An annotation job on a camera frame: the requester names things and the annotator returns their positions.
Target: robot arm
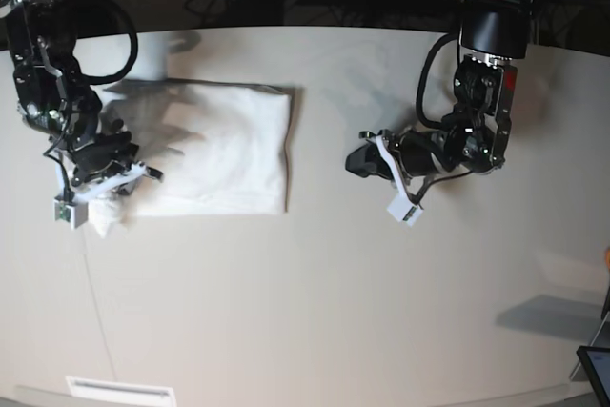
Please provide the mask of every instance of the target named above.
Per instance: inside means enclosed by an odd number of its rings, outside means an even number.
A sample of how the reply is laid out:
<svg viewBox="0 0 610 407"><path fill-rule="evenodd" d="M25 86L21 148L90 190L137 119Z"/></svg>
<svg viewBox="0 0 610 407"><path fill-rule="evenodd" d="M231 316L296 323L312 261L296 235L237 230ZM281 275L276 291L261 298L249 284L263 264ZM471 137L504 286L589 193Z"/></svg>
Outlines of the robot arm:
<svg viewBox="0 0 610 407"><path fill-rule="evenodd" d="M362 132L367 144L350 154L346 169L360 177L376 175L396 183L398 196L388 208L398 221L413 225L428 189L469 173L490 173L504 164L517 82L513 59L525 57L533 0L462 0L460 34L442 36L430 50L417 87L416 113L428 128L405 132ZM459 40L468 50L454 76L456 104L440 120L429 119L424 94L438 51ZM448 175L463 167L466 173ZM408 187L424 177L416 192Z"/></svg>
<svg viewBox="0 0 610 407"><path fill-rule="evenodd" d="M131 54L115 75L84 74L73 56L77 31L71 9L96 5L125 23ZM87 203L101 193L124 192L141 176L162 178L135 158L138 146L122 120L102 122L102 103L92 85L122 79L137 57L137 35L128 15L111 0L2 0L10 56L15 70L18 109L25 123L49 136L44 155L56 162L63 190L55 198L56 219L76 228L87 220ZM68 176L63 158L73 165Z"/></svg>

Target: table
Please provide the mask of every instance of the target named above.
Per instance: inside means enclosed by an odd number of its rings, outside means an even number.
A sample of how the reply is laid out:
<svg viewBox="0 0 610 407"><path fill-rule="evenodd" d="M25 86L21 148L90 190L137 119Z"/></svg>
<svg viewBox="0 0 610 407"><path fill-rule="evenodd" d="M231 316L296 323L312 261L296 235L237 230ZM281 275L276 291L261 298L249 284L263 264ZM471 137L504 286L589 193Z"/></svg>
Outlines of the table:
<svg viewBox="0 0 610 407"><path fill-rule="evenodd" d="M15 384L65 392L64 376L173 386L188 406L523 393L518 405L540 405L556 393L607 286L610 60L532 47L506 166L438 186L409 229L385 211L391 186L343 163L359 131L411 116L436 38L176 32L169 76L296 88L289 211L146 219L107 240L51 221L45 138L19 122L0 55L0 395ZM84 71L120 67L126 40L79 43ZM432 69L430 116L450 107L455 64L451 48Z"/></svg>

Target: folded white towel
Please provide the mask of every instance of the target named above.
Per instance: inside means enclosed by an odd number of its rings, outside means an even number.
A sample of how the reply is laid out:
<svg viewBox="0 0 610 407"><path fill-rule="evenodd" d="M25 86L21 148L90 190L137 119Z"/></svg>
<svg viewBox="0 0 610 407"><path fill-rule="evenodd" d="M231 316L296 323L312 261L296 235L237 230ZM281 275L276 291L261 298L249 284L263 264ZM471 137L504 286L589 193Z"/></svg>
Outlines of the folded white towel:
<svg viewBox="0 0 610 407"><path fill-rule="evenodd" d="M168 80L125 81L103 99L112 100L107 112L132 131L138 157L165 180L143 179L119 203L107 196L93 202L90 222L102 236L125 215L286 212L289 95L269 87Z"/></svg>

